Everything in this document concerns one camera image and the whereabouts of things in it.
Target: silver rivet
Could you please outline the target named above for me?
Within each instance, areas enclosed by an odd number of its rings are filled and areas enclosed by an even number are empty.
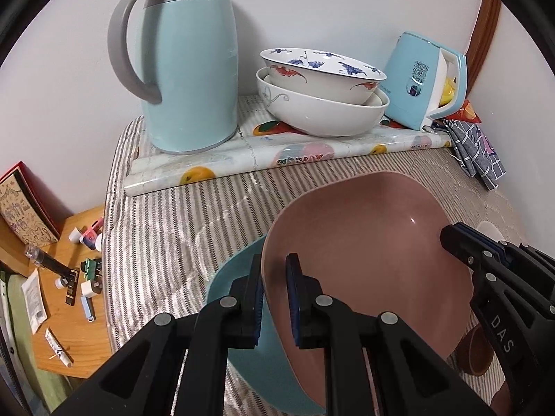
[[[389,311],[382,314],[381,318],[382,321],[384,321],[384,324],[388,325],[395,325],[399,320],[395,313],[390,313]]]
[[[334,300],[330,296],[326,296],[325,294],[321,294],[320,296],[316,297],[316,303],[321,307],[328,307],[333,302]]]
[[[220,299],[220,305],[224,308],[232,308],[237,305],[237,299],[232,296],[225,296]]]
[[[154,316],[154,323],[160,327],[164,325],[168,325],[171,322],[171,314],[169,313],[160,313]]]

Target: teal plastic bowl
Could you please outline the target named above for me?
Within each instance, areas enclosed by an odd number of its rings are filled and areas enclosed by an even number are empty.
[[[229,294],[235,278],[249,274],[253,255],[262,253],[266,236],[231,257],[215,275],[206,302]],[[281,347],[264,297],[260,339],[254,350],[229,349],[228,359],[243,380],[267,403],[284,413],[315,415],[325,410],[302,390]]]

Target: white wall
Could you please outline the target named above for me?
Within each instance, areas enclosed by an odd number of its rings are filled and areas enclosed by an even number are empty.
[[[118,136],[141,114],[106,52],[118,1],[52,0],[0,69],[0,129],[7,133],[0,171],[23,160],[70,212],[103,202]],[[253,93],[258,52],[273,46],[331,50],[383,67],[400,33],[415,30],[465,51],[480,0],[234,3],[240,91]],[[140,12],[131,18],[131,52]]]
[[[500,189],[529,242],[555,255],[555,76],[520,22],[503,6],[470,101],[507,175]]]

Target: handle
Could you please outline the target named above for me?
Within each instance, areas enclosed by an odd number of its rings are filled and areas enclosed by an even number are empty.
[[[440,47],[440,52],[447,62],[454,64],[457,69],[456,80],[457,80],[457,90],[456,93],[447,105],[441,108],[434,109],[428,114],[431,119],[441,119],[450,116],[454,112],[462,108],[464,99],[466,98],[466,84],[467,84],[467,70],[466,70],[466,56],[454,51],[447,47]]]
[[[162,102],[156,84],[147,84],[133,70],[127,49],[127,25],[131,9],[137,0],[120,0],[108,25],[108,56],[119,81],[127,90],[153,105]]]

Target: electric kettle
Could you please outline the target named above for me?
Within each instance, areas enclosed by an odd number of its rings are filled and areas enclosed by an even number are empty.
[[[121,0],[108,26],[116,76],[142,99],[152,144],[195,153],[237,129],[238,47],[230,0],[146,0],[137,37],[137,72],[127,24],[137,0]]]
[[[448,63],[454,67],[456,93],[439,107]],[[425,130],[434,119],[458,111],[466,97],[466,57],[420,34],[405,32],[385,67],[381,85],[390,104],[386,116],[413,130]]]

